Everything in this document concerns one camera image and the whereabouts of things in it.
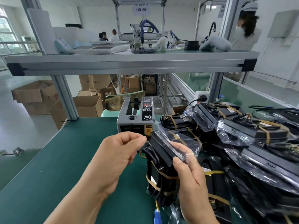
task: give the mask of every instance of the black round container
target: black round container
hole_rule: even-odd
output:
[[[199,41],[186,41],[185,50],[199,50]]]
[[[83,28],[83,27],[82,27],[82,24],[76,24],[76,23],[66,23],[65,26],[66,26],[66,27],[68,27],[68,26],[74,26],[74,27],[78,27],[78,28],[80,28],[80,29]]]

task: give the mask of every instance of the ponytail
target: ponytail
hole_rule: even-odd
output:
[[[249,37],[254,33],[256,22],[259,19],[259,17],[255,15],[245,14],[242,18],[244,19],[244,23],[241,27],[245,31],[244,36]]]

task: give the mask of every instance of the air conditioner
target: air conditioner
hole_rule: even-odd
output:
[[[22,41],[33,41],[29,36],[22,36]],[[27,52],[36,52],[36,47],[34,43],[31,44],[24,44]]]

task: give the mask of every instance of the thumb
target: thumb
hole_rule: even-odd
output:
[[[133,153],[136,153],[137,150],[141,149],[141,147],[144,146],[146,141],[146,136],[133,139],[123,146],[123,150],[125,153],[132,155]]]
[[[183,163],[178,157],[173,158],[173,166],[178,173],[180,185],[187,186],[192,180],[194,180],[188,165]]]

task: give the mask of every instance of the person's left hand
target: person's left hand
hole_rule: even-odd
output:
[[[145,136],[122,132],[105,138],[79,182],[88,183],[89,190],[107,198],[114,192],[118,178],[128,164],[133,162],[136,151],[147,141]]]

